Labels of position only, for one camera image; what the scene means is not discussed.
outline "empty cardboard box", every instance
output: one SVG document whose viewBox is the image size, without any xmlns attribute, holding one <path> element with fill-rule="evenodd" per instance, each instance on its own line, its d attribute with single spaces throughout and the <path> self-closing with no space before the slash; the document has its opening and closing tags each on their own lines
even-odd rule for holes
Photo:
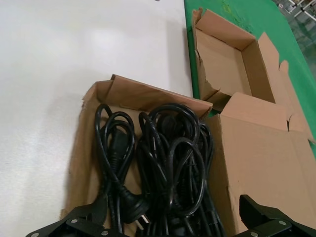
<svg viewBox="0 0 316 237">
<path fill-rule="evenodd" d="M 266 33 L 258 40 L 216 13 L 193 11 L 193 34 L 200 98 L 222 111 L 235 92 L 283 105 L 287 121 L 300 117 L 308 139 L 313 135 L 279 54 Z"/>
<path fill-rule="evenodd" d="M 316 228 L 316 161 L 296 116 L 286 108 L 235 93 L 207 119 L 215 140 L 210 189 L 227 235 L 246 230 L 239 196 L 280 209 Z"/>
</svg>

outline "metal screw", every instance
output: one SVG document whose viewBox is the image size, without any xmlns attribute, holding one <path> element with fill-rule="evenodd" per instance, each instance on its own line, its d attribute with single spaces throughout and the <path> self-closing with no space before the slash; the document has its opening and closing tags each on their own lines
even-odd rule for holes
<svg viewBox="0 0 316 237">
<path fill-rule="evenodd" d="M 258 235 L 257 233 L 255 233 L 255 232 L 251 232 L 250 234 L 251 234 L 251 236 L 253 236 L 253 237 L 258 237 L 258 236 L 259 236 L 259 235 Z"/>
</svg>

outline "cardboard box flap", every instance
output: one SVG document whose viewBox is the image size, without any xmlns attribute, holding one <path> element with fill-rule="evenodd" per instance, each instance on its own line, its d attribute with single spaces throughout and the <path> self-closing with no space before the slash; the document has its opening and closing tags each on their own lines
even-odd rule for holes
<svg viewBox="0 0 316 237">
<path fill-rule="evenodd" d="M 258 44 L 265 65 L 269 67 L 267 69 L 270 69 L 270 67 L 278 68 L 279 53 L 265 32 L 258 39 Z"/>
<path fill-rule="evenodd" d="M 239 50 L 243 50 L 255 40 L 252 34 L 210 10 L 206 10 L 197 21 L 196 28 Z"/>
<path fill-rule="evenodd" d="M 297 161 L 303 174 L 306 189 L 314 211 L 314 216 L 316 216 L 316 159 L 314 157 L 309 142 L 306 140 L 304 133 L 290 131 L 289 134 L 296 152 Z M 316 227 L 315 219 L 311 227 Z"/>
<path fill-rule="evenodd" d="M 100 102 L 133 110 L 150 111 L 162 104 L 177 101 L 177 103 L 190 107 L 199 117 L 203 117 L 207 116 L 212 108 L 212 104 L 209 102 L 179 95 L 117 75 L 113 75 L 111 81 L 97 82 L 88 91 L 88 96 L 85 96 L 86 99 L 93 94 L 91 90 L 96 91 L 96 96 Z"/>
<path fill-rule="evenodd" d="M 235 93 L 222 116 L 287 131 L 285 107 L 249 95 Z"/>
<path fill-rule="evenodd" d="M 294 113 L 294 109 L 278 71 L 279 53 L 266 33 L 262 33 L 258 39 L 258 44 L 266 67 L 274 102 L 286 107 L 286 119 L 289 121 L 290 117 Z"/>
<path fill-rule="evenodd" d="M 279 74 L 280 74 L 280 79 L 282 80 L 282 84 L 287 91 L 289 103 L 291 104 L 291 107 L 293 108 L 293 114 L 296 114 L 296 117 L 299 117 L 299 120 L 301 123 L 301 125 L 299 126 L 303 128 L 303 131 L 306 134 L 309 141 L 316 143 L 316 141 L 314 140 L 313 134 L 311 132 L 310 126 L 304 115 L 299 99 L 292 85 L 291 79 L 288 75 L 288 62 L 287 61 L 283 61 L 281 63 L 280 68 L 279 68 Z"/>
</svg>

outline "cord coil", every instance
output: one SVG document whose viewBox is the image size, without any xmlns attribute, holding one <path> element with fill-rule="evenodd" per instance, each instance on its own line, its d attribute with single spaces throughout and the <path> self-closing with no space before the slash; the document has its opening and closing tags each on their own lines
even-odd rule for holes
<svg viewBox="0 0 316 237">
<path fill-rule="evenodd" d="M 101 129 L 103 110 L 109 119 Z M 134 124 L 126 113 L 112 113 L 102 104 L 96 112 L 95 134 L 104 177 L 101 190 L 109 196 L 111 228 L 122 233 L 123 221 L 137 221 L 138 236 L 224 237 L 208 189 L 214 152 L 209 128 L 190 108 L 178 103 L 159 106 L 149 114 L 141 112 L 139 124 L 142 136 L 135 148 Z M 112 149 L 107 145 L 110 135 Z M 127 192 L 123 183 L 134 155 L 142 195 L 130 200 L 133 194 L 122 194 Z"/>
</svg>

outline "cardboard box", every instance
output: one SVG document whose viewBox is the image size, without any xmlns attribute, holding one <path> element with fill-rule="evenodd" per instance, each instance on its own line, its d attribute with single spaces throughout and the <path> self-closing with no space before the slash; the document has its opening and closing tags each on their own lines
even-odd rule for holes
<svg viewBox="0 0 316 237">
<path fill-rule="evenodd" d="M 124 111 L 134 121 L 136 136 L 141 135 L 138 115 L 169 102 L 190 107 L 200 118 L 208 116 L 212 104 L 183 95 L 158 89 L 137 81 L 113 75 L 111 80 L 95 83 L 83 98 L 72 158 L 69 168 L 68 193 L 61 216 L 76 206 L 92 203 L 99 187 L 96 145 L 94 144 L 94 116 L 100 103 L 108 104 L 113 112 Z M 140 178 L 136 162 L 133 162 L 126 180 L 127 188 L 139 194 Z M 134 236 L 136 225 L 125 226 L 125 234 Z"/>
<path fill-rule="evenodd" d="M 193 34 L 200 98 L 222 111 L 235 92 L 283 105 L 287 121 L 300 117 L 308 139 L 313 135 L 279 54 L 266 33 L 258 40 L 216 13 L 193 12 Z"/>
<path fill-rule="evenodd" d="M 316 228 L 316 161 L 299 117 L 288 124 L 284 106 L 237 92 L 207 124 L 216 144 L 210 189 L 229 237 L 246 230 L 241 194 Z"/>
</svg>

